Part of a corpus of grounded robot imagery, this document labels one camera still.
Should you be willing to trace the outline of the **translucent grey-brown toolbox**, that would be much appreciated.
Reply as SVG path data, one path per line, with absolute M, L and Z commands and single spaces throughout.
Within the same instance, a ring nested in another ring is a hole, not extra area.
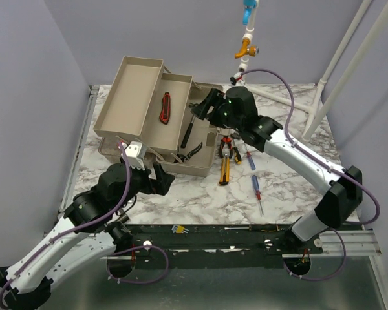
M 195 82 L 190 75 L 173 74 L 161 59 L 125 56 L 94 125 L 101 137 L 99 153 L 111 163 L 119 160 L 118 140 L 142 142 L 147 150 L 144 162 L 153 161 L 165 171 L 205 177 L 215 159 L 221 130 L 196 119 L 185 149 L 181 141 L 191 120 L 191 105 L 200 103 L 218 84 Z M 159 120 L 162 97 L 171 95 L 171 117 Z M 200 142 L 203 147 L 185 163 L 174 163 L 171 154 L 187 154 Z

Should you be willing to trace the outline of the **grey black wire stripper pliers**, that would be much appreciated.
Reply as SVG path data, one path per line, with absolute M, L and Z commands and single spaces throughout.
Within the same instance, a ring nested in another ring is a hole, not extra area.
M 185 163 L 189 161 L 194 155 L 200 152 L 203 147 L 203 142 L 200 142 L 194 149 L 187 154 L 171 154 L 174 157 L 174 163 Z

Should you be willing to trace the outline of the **red black utility knife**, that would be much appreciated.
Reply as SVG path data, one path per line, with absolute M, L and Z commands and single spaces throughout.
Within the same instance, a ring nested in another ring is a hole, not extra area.
M 162 108 L 159 114 L 159 120 L 162 124 L 167 125 L 171 117 L 171 95 L 165 92 L 162 97 Z

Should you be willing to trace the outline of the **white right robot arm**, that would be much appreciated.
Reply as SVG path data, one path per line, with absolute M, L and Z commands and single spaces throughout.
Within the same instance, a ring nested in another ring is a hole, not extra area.
M 316 208 L 288 229 L 284 240 L 290 252 L 299 253 L 318 233 L 340 227 L 362 202 L 358 168 L 333 165 L 308 147 L 299 147 L 287 138 L 280 123 L 258 113 L 254 96 L 246 87 L 226 92 L 213 88 L 191 113 L 215 127 L 235 130 L 246 144 L 282 161 L 322 194 Z

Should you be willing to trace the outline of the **black-handled claw hammer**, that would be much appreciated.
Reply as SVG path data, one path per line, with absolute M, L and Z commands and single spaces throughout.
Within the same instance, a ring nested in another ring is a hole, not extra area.
M 188 144 L 189 137 L 191 135 L 191 131 L 193 129 L 193 124 L 194 124 L 196 119 L 197 119 L 196 115 L 191 114 L 191 120 L 189 122 L 189 125 L 188 125 L 188 127 L 187 127 L 187 129 L 185 131 L 184 137 L 183 137 L 183 139 L 181 141 L 181 144 L 180 144 L 180 148 L 181 149 L 185 149 L 186 148 L 186 146 Z

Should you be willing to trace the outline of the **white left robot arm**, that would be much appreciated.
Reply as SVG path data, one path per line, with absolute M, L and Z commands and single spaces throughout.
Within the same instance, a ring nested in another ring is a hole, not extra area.
M 165 251 L 150 243 L 136 246 L 124 217 L 113 220 L 117 211 L 139 193 L 164 196 L 175 177 L 154 165 L 131 168 L 111 165 L 90 190 L 76 195 L 54 228 L 18 263 L 0 267 L 0 308 L 37 309 L 66 276 L 103 256 L 117 256 L 146 249 Z

